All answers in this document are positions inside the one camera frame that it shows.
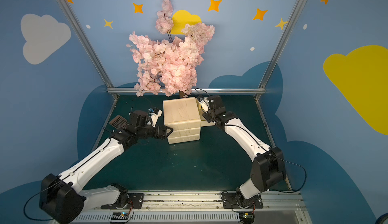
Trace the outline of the white three-drawer cabinet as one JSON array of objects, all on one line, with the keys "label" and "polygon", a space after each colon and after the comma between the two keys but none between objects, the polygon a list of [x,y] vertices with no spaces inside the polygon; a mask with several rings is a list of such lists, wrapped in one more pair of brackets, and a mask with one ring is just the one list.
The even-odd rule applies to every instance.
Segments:
[{"label": "white three-drawer cabinet", "polygon": [[163,101],[164,124],[173,129],[168,136],[169,144],[198,141],[201,118],[194,97]]}]

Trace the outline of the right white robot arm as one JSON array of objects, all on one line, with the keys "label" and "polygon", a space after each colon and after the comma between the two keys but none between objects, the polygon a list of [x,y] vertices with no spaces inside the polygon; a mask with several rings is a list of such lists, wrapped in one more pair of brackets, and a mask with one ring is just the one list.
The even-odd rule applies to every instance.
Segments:
[{"label": "right white robot arm", "polygon": [[254,208],[259,195],[287,178],[286,164],[293,164],[304,171],[304,181],[307,180],[307,171],[299,164],[284,160],[284,154],[278,147],[271,147],[256,137],[232,111],[227,111],[219,95],[197,97],[202,116],[208,123],[231,136],[247,153],[252,168],[250,178],[235,191],[235,204],[240,208]]}]

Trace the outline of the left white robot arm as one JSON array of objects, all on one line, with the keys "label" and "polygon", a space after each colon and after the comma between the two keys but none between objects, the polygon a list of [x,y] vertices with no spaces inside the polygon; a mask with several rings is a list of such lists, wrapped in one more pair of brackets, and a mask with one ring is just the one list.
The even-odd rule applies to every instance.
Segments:
[{"label": "left white robot arm", "polygon": [[108,163],[137,144],[139,139],[165,140],[173,128],[158,125],[162,111],[133,111],[129,121],[112,130],[109,138],[83,160],[59,175],[49,174],[41,182],[39,208],[60,224],[69,224],[83,211],[96,207],[133,210],[128,190],[119,184],[84,190],[85,185]]}]

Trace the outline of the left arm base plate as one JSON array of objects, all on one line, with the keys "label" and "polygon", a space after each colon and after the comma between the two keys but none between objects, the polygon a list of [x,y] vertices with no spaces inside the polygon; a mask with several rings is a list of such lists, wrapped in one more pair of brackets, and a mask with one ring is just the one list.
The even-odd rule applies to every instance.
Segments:
[{"label": "left arm base plate", "polygon": [[120,195],[115,203],[101,206],[101,209],[141,209],[143,199],[143,193],[126,193]]}]

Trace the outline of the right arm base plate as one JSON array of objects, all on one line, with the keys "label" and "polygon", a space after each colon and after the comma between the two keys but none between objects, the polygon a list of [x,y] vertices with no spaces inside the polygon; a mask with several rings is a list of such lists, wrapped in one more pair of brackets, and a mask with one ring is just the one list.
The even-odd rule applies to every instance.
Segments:
[{"label": "right arm base plate", "polygon": [[261,195],[255,195],[249,199],[245,199],[241,193],[223,191],[220,198],[224,209],[254,209],[263,208]]}]

